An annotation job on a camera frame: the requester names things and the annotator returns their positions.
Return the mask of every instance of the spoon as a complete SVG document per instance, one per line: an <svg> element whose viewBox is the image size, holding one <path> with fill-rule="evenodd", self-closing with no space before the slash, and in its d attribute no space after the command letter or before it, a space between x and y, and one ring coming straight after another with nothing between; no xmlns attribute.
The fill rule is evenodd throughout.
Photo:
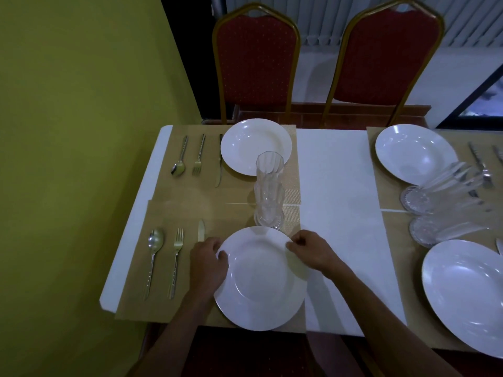
<svg viewBox="0 0 503 377"><path fill-rule="evenodd" d="M187 141L189 137L185 135L184 144L182 145L182 152L180 153L180 159L173 165L171 169L171 174L173 176L180 176L183 172L185 172L185 164L182 161L184 159L185 148L187 147Z"/></svg>
<svg viewBox="0 0 503 377"><path fill-rule="evenodd" d="M154 229L148 236L148 248L152 254L152 261L150 263L150 272L148 273L147 291L145 292L145 300L148 298L150 292L150 281L152 280L152 272L154 271L155 253L157 253L164 243L164 232L161 228Z"/></svg>

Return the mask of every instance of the white wall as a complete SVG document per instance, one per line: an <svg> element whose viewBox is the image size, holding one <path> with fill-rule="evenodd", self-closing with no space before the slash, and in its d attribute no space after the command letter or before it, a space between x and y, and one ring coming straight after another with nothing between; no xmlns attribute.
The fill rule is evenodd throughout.
<svg viewBox="0 0 503 377"><path fill-rule="evenodd" d="M330 47L303 47L292 101L326 101L336 67ZM429 127L436 127L503 63L503 48L440 48L412 89L407 104L428 104Z"/></svg>

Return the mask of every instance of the white table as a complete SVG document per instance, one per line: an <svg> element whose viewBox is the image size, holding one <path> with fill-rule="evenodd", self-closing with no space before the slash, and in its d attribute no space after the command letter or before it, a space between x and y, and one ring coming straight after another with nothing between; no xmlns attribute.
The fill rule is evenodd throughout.
<svg viewBox="0 0 503 377"><path fill-rule="evenodd" d="M172 127L160 130L152 151L100 297L104 310L117 310ZM379 207L367 132L298 129L297 146L301 227L324 237L406 323ZM363 336L341 294L320 272L311 271L305 306L308 331Z"/></svg>

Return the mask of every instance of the yellow-green wall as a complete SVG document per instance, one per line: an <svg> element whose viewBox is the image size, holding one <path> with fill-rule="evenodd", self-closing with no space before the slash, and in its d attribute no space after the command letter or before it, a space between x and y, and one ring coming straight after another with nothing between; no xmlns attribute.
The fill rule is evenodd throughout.
<svg viewBox="0 0 503 377"><path fill-rule="evenodd" d="M99 297L162 126L201 117L160 0L0 0L0 375L123 375Z"/></svg>

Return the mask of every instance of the round ceramic plate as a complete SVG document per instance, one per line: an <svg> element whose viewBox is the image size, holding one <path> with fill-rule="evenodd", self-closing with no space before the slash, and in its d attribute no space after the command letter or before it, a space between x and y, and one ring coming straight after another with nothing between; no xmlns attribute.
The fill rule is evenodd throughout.
<svg viewBox="0 0 503 377"><path fill-rule="evenodd" d="M232 234L220 247L229 255L227 278L215 293L223 314L252 331L289 321L307 291L307 268L285 247L282 232L255 226Z"/></svg>
<svg viewBox="0 0 503 377"><path fill-rule="evenodd" d="M442 136L412 124L382 131L376 140L376 153L390 173L413 185L425 183L458 161L456 151Z"/></svg>
<svg viewBox="0 0 503 377"><path fill-rule="evenodd" d="M423 261L431 307L461 341L503 357L503 257L474 242L434 246Z"/></svg>
<svg viewBox="0 0 503 377"><path fill-rule="evenodd" d="M224 161L236 172L256 176L256 158L261 153L278 152L286 164L292 153L292 139L278 123L247 119L229 128L220 150Z"/></svg>

